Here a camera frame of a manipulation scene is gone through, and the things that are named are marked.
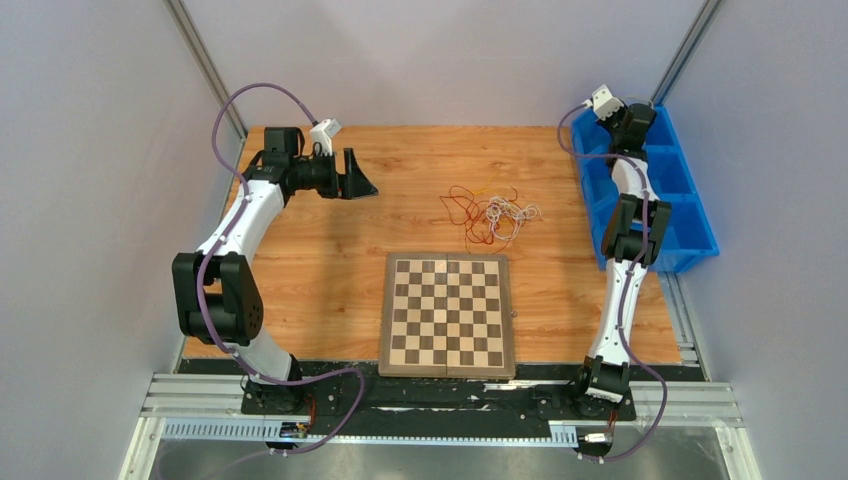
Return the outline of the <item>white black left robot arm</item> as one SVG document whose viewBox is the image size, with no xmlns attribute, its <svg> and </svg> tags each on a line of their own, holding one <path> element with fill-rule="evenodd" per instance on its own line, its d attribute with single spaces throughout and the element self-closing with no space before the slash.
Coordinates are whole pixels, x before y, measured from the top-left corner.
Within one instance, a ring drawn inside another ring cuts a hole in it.
<svg viewBox="0 0 848 480">
<path fill-rule="evenodd" d="M 220 347 L 252 381 L 269 384 L 267 400 L 282 414 L 302 408 L 306 388 L 296 358 L 263 326 L 264 305 L 251 264 L 272 221 L 297 192 L 343 200 L 377 195 L 352 149 L 343 150 L 344 170 L 337 171 L 332 140 L 339 130 L 334 119 L 309 132 L 266 128 L 263 147 L 238 175 L 237 197 L 214 233 L 172 262 L 181 332 Z"/>
</svg>

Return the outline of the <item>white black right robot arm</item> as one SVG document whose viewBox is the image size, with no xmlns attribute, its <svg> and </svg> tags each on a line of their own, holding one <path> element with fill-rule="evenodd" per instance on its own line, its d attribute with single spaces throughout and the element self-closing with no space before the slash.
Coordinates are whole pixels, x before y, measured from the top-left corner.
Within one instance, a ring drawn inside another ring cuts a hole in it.
<svg viewBox="0 0 848 480">
<path fill-rule="evenodd" d="M 596 123 L 610 135 L 605 160 L 618 198 L 604 231 L 607 291 L 596 337 L 578 370 L 571 405 L 583 418 L 599 418 L 630 399 L 630 345 L 636 304 L 648 269 L 659 256 L 671 205 L 662 201 L 648 175 L 644 149 L 656 119 L 649 104 L 626 104 L 613 96 L 585 102 Z"/>
</svg>

